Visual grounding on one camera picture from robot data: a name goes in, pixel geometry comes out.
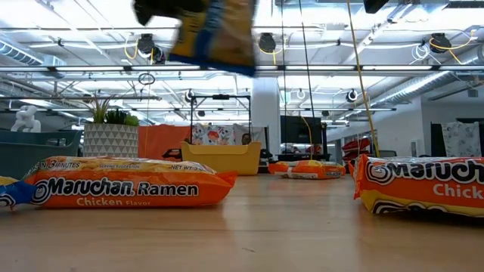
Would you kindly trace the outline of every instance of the ceiling light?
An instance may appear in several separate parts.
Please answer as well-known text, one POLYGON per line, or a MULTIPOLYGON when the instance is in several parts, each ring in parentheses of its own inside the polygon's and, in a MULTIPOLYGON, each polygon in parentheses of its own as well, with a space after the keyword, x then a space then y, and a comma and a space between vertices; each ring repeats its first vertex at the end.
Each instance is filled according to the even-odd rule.
POLYGON ((24 102, 24 103, 31 104, 31 105, 36 105, 36 106, 39 106, 39 107, 53 107, 53 106, 55 106, 54 104, 47 102, 45 100, 21 99, 20 102, 24 102))
POLYGON ((306 65, 289 65, 286 66, 286 70, 354 70, 353 65, 317 65, 317 66, 306 66, 306 65))
POLYGON ((364 65, 363 70, 430 70, 430 65, 364 65))
POLYGON ((328 128, 345 128, 349 127, 349 123, 347 125, 327 125, 328 128))
POLYGON ((60 111, 60 112, 63 112, 63 111, 69 111, 69 112, 86 112, 86 111, 89 111, 90 109, 88 108, 82 108, 82 109, 52 109, 53 111, 60 111))
POLYGON ((179 70, 199 70, 196 65, 150 65, 150 66, 133 66, 133 71, 179 71, 179 70))
POLYGON ((277 70, 278 67, 275 65, 262 65, 262 66, 257 66, 257 70, 277 70))
POLYGON ((123 71, 122 66, 58 66, 59 72, 83 72, 83 71, 123 71))
POLYGON ((0 67, 0 72, 48 72, 47 67, 31 66, 31 67, 0 67))
POLYGON ((484 66, 478 65, 442 65, 439 70, 484 70, 484 66))

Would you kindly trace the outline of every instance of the orange package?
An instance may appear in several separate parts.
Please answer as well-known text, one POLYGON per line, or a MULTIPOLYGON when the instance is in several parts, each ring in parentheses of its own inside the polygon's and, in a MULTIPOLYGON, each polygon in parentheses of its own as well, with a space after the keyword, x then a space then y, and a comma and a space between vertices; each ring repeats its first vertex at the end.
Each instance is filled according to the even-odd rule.
POLYGON ((216 204, 236 177, 196 162, 56 156, 23 180, 36 186, 31 203, 48 208, 146 208, 216 204))
POLYGON ((484 158, 391 158, 361 155, 355 199, 376 214, 437 210, 484 216, 484 158))
POLYGON ((269 164, 269 172, 282 178, 328 179, 344 176, 345 168, 335 162, 303 160, 269 164))

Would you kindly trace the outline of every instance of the yellow plastic bin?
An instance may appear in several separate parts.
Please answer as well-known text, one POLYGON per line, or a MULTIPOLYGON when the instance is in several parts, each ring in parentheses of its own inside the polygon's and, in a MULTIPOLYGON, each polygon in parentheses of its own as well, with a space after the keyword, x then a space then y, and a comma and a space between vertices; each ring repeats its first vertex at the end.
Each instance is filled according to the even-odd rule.
POLYGON ((237 171, 239 175, 257 175, 259 142, 248 145, 192 145, 181 143, 184 161, 198 162, 218 172, 237 171))

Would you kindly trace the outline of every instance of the white sculpture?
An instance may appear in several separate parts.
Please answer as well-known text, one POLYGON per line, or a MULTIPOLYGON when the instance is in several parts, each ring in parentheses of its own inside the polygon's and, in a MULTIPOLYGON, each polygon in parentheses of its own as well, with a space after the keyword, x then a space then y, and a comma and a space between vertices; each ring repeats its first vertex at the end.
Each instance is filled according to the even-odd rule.
POLYGON ((40 121, 35 119, 37 108, 35 106, 22 106, 15 116, 17 120, 11 131, 17 131, 25 126, 23 132, 40 132, 40 121))

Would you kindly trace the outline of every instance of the maruchan ramen package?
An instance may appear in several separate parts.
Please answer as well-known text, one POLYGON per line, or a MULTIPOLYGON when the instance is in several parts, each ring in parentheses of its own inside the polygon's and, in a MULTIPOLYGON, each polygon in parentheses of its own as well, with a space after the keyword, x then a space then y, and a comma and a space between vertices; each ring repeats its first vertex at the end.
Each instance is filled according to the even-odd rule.
POLYGON ((282 178, 328 179, 343 176, 345 168, 335 162, 303 160, 270 164, 269 172, 282 178))
POLYGON ((144 208, 216 204, 236 175, 195 162, 56 156, 24 181, 35 186, 30 202, 47 208, 144 208))
POLYGON ((16 204, 28 203, 36 187, 14 178, 0 177, 0 207, 13 207, 16 204))
POLYGON ((352 175, 355 198, 376 214, 424 209, 484 216, 484 158, 361 155, 352 175))
POLYGON ((253 0, 203 0, 201 12, 183 10, 170 61, 253 76, 253 0))

